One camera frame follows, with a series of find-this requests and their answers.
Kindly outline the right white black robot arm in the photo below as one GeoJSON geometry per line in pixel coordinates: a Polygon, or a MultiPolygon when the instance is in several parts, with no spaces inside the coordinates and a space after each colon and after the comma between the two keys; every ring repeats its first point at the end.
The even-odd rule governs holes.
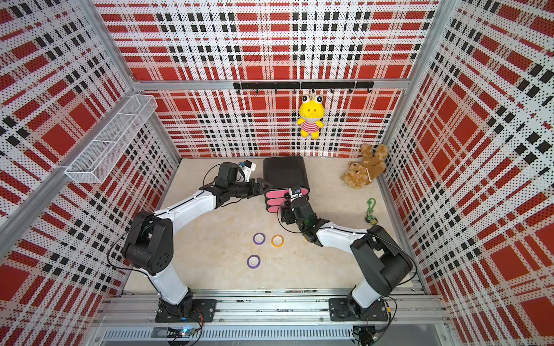
{"type": "Polygon", "coordinates": [[[347,295],[346,316],[366,317],[370,308],[389,296],[414,269],[414,261],[379,225],[370,229],[342,227],[322,219],[304,198],[286,201],[280,207],[281,221],[296,224],[304,239],[319,247],[331,247],[353,256],[363,280],[347,295]]]}

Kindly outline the black pink drawer cabinet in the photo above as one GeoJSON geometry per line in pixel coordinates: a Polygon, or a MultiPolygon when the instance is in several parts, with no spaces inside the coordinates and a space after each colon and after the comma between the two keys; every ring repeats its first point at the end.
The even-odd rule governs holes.
{"type": "Polygon", "coordinates": [[[273,185],[265,196],[268,213],[279,213],[290,202],[290,187],[301,187],[303,197],[309,198],[310,185],[304,158],[300,156],[270,157],[263,160],[263,179],[273,185]]]}

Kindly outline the purple tape roll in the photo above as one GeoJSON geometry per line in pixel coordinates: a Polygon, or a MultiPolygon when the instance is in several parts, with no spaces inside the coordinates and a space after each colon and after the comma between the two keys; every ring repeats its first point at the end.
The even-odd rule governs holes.
{"type": "Polygon", "coordinates": [[[254,236],[252,237],[252,241],[254,242],[255,245],[258,245],[258,246],[263,245],[266,241],[265,234],[261,232],[254,234],[254,236]]]}
{"type": "Polygon", "coordinates": [[[253,269],[253,270],[257,269],[260,267],[260,265],[261,265],[261,258],[258,255],[251,255],[247,259],[247,266],[250,269],[253,269]]]}

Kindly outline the aluminium front rail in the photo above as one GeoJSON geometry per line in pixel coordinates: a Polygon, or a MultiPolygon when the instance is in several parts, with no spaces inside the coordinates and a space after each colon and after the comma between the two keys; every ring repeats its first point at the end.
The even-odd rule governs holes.
{"type": "Polygon", "coordinates": [[[159,321],[154,294],[108,299],[87,345],[456,345],[441,299],[400,288],[371,317],[350,317],[343,289],[201,290],[191,318],[159,321]]]}

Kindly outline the black hook rail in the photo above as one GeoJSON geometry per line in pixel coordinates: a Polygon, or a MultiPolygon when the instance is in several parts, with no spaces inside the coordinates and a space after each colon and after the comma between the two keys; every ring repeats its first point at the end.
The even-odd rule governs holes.
{"type": "Polygon", "coordinates": [[[373,81],[350,82],[235,82],[234,90],[297,90],[297,89],[372,89],[373,81]]]}

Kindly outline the green keychain toy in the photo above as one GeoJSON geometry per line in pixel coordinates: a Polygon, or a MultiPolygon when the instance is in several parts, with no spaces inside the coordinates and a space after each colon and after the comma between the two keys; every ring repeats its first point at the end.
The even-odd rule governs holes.
{"type": "Polygon", "coordinates": [[[369,223],[371,225],[377,225],[378,224],[378,219],[374,215],[375,206],[377,204],[377,201],[374,198],[370,198],[366,203],[368,205],[368,208],[366,209],[366,214],[365,214],[364,219],[367,223],[369,223]]]}

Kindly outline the purple tape roll upper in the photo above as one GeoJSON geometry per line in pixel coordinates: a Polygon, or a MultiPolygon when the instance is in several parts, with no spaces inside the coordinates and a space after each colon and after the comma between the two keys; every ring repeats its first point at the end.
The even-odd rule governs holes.
{"type": "Polygon", "coordinates": [[[252,237],[252,241],[254,242],[255,245],[258,245],[258,246],[263,245],[266,241],[265,234],[261,232],[254,234],[254,236],[252,237]]]}

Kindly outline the orange tape roll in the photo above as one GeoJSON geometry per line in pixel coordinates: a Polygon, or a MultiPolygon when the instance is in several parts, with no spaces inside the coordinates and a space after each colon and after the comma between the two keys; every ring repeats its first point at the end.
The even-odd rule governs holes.
{"type": "Polygon", "coordinates": [[[275,248],[280,248],[284,245],[284,237],[280,234],[277,234],[275,235],[272,239],[271,239],[271,244],[273,247],[275,248]]]}

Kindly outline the yellow frog plush toy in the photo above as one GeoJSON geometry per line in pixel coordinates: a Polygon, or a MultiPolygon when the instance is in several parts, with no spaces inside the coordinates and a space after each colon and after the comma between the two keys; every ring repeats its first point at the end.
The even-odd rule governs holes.
{"type": "Polygon", "coordinates": [[[297,121],[297,125],[301,128],[301,136],[303,138],[311,137],[318,139],[320,137],[320,130],[325,126],[322,121],[324,115],[325,108],[323,107],[323,97],[321,95],[315,95],[314,97],[303,95],[302,104],[299,109],[300,119],[297,121]]]}

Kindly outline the brown teddy bear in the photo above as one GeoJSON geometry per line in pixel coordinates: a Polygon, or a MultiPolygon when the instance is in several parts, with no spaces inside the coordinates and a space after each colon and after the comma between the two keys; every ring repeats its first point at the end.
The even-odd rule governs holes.
{"type": "Polygon", "coordinates": [[[386,170],[385,160],[388,154],[389,148],[384,144],[377,145],[377,148],[369,144],[362,144],[362,158],[359,161],[351,162],[348,170],[342,174],[340,179],[350,188],[362,189],[386,170]]]}

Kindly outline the purple tape roll lower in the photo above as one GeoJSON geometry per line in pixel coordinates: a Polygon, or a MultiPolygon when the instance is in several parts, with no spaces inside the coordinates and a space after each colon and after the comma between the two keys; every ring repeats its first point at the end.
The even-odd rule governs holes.
{"type": "Polygon", "coordinates": [[[260,267],[260,265],[261,265],[261,258],[258,255],[251,255],[247,259],[247,266],[250,269],[253,269],[253,270],[257,269],[260,267]]]}

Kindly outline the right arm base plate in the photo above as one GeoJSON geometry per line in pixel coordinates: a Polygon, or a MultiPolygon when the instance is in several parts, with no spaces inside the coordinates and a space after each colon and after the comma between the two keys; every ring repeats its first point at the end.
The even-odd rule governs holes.
{"type": "Polygon", "coordinates": [[[388,321],[388,310],[383,301],[375,301],[367,308],[347,298],[328,301],[331,321],[388,321]]]}

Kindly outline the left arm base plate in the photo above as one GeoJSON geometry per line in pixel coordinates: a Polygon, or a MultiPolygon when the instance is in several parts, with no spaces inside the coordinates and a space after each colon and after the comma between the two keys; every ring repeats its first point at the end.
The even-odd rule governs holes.
{"type": "Polygon", "coordinates": [[[216,299],[186,299],[182,303],[173,305],[159,300],[157,323],[177,323],[185,321],[213,322],[216,310],[216,299]]]}

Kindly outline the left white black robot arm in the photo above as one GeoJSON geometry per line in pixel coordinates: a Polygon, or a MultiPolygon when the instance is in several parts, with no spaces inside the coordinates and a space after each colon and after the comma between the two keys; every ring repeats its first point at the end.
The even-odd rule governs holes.
{"type": "Polygon", "coordinates": [[[121,249],[132,269],[146,275],[159,294],[157,323],[187,321],[205,317],[216,301],[194,300],[193,291],[179,278],[174,265],[175,235],[205,213],[222,207],[231,198],[243,200],[267,193],[273,185],[252,178],[256,165],[251,161],[217,164],[218,175],[203,183],[192,196],[155,212],[142,211],[132,220],[121,249]]]}

